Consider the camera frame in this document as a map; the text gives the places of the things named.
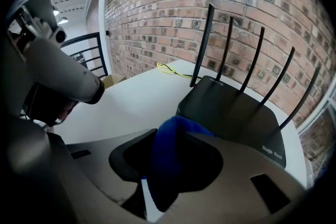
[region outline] yellow cable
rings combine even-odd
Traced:
[[[183,78],[189,78],[189,79],[192,77],[191,75],[184,75],[184,74],[181,74],[181,73],[177,72],[176,69],[166,65],[165,63],[158,62],[158,63],[156,63],[156,66],[161,72],[169,74],[169,75],[176,74],[176,75],[179,75]]]

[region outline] white table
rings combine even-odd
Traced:
[[[183,74],[192,74],[194,64],[184,60],[170,63]],[[216,77],[214,71],[201,67],[199,76]],[[225,76],[221,81],[240,89],[241,84]],[[178,103],[190,92],[190,79],[168,75],[157,68],[139,74],[108,88],[95,105],[79,103],[61,125],[55,126],[66,144],[101,140],[140,130],[158,128],[174,116]],[[251,89],[245,93],[261,101],[263,97]],[[287,114],[276,105],[265,103],[281,124]],[[291,121],[282,130],[286,171],[306,188],[306,166],[296,128]]]

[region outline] router antenna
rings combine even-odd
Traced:
[[[296,108],[294,108],[293,112],[288,116],[288,118],[285,119],[285,121],[279,126],[280,130],[282,130],[295,116],[296,113],[298,113],[298,111],[300,110],[300,108],[302,107],[303,103],[305,102],[305,100],[307,99],[311,89],[314,86],[314,83],[316,81],[317,75],[320,72],[320,68],[317,67],[315,69],[314,75],[309,83],[309,86],[306,90],[306,92],[304,93],[302,99],[300,100],[300,102],[298,103],[298,105],[296,106]]]
[[[270,91],[266,94],[266,96],[264,97],[264,99],[260,102],[260,106],[262,106],[263,104],[266,103],[266,101],[268,100],[268,98],[273,94],[273,92],[275,91],[275,89],[277,88],[277,86],[279,85],[279,83],[281,82],[282,78],[284,77],[284,75],[286,74],[286,71],[289,67],[290,62],[292,61],[293,55],[295,52],[295,48],[292,47],[292,50],[290,51],[290,54],[288,56],[287,62],[285,64],[285,66],[283,67],[283,70],[280,74],[280,76],[278,77],[277,81],[274,83],[273,87],[270,89]]]
[[[193,76],[192,76],[191,82],[190,82],[190,87],[193,87],[195,85],[195,82],[196,82],[196,79],[197,79],[197,76],[198,76],[198,72],[200,71],[200,68],[201,68],[201,64],[202,64],[202,60],[203,60],[203,57],[204,57],[206,45],[208,43],[208,39],[209,39],[210,31],[211,31],[211,24],[212,24],[212,19],[214,18],[214,13],[215,13],[214,6],[209,4],[208,15],[207,15],[206,22],[205,22],[205,28],[204,28],[204,32],[203,32],[202,41],[201,41],[200,51],[199,51],[198,56],[197,56],[197,60],[196,60],[195,68],[194,68],[194,73],[193,73]]]
[[[243,85],[241,86],[241,89],[239,90],[240,92],[244,92],[244,90],[246,89],[247,83],[250,80],[250,77],[252,75],[253,69],[256,66],[256,63],[257,63],[257,60],[258,60],[258,56],[259,56],[259,53],[260,53],[260,49],[261,49],[261,44],[263,43],[264,32],[265,32],[265,28],[262,27],[261,31],[260,31],[259,42],[258,42],[258,47],[257,47],[257,50],[256,50],[256,54],[254,54],[252,65],[250,67],[250,70],[249,70],[249,72],[248,72],[248,74],[246,76],[246,79],[245,79]]]
[[[225,46],[222,62],[220,63],[220,67],[219,67],[219,70],[218,70],[218,73],[217,73],[216,81],[220,80],[220,77],[221,77],[222,72],[223,72],[223,67],[224,67],[224,64],[225,64],[227,52],[229,51],[229,45],[230,45],[230,39],[231,39],[231,33],[232,33],[232,24],[233,24],[233,16],[230,16],[229,30],[227,32],[227,38],[226,38],[226,46]]]

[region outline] black railing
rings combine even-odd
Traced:
[[[72,38],[70,40],[67,40],[61,45],[61,48],[64,48],[64,47],[69,46],[71,44],[81,42],[81,41],[91,39],[91,38],[96,38],[97,39],[97,44],[98,44],[97,46],[92,47],[92,48],[88,48],[88,49],[85,49],[85,50],[80,50],[80,51],[76,52],[75,54],[72,54],[72,55],[69,55],[69,56],[74,58],[75,60],[77,60],[79,63],[81,63],[85,67],[87,67],[87,65],[86,65],[87,62],[100,59],[101,60],[101,66],[90,69],[90,71],[95,71],[95,70],[98,70],[98,69],[102,68],[104,70],[104,75],[99,76],[99,78],[106,77],[108,74],[107,74],[106,64],[105,64],[105,61],[104,61],[104,55],[103,55],[103,52],[102,52],[102,49],[101,49],[99,32],[95,32],[95,33],[92,33],[92,34],[87,34],[87,35],[83,35],[83,36],[80,36],[80,37],[75,37],[75,38]],[[81,54],[81,53],[86,52],[86,51],[89,51],[89,50],[94,50],[94,49],[98,49],[98,51],[99,51],[99,56],[98,57],[93,57],[93,58],[85,60],[85,61],[78,60],[76,58],[76,55]]]

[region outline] blue towel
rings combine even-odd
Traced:
[[[214,136],[198,123],[181,116],[170,118],[158,128],[152,145],[147,181],[153,201],[160,211],[167,210],[167,206],[170,206],[179,193],[178,179],[183,163],[177,155],[176,137],[181,132]],[[163,200],[169,205],[160,206],[160,201]]]

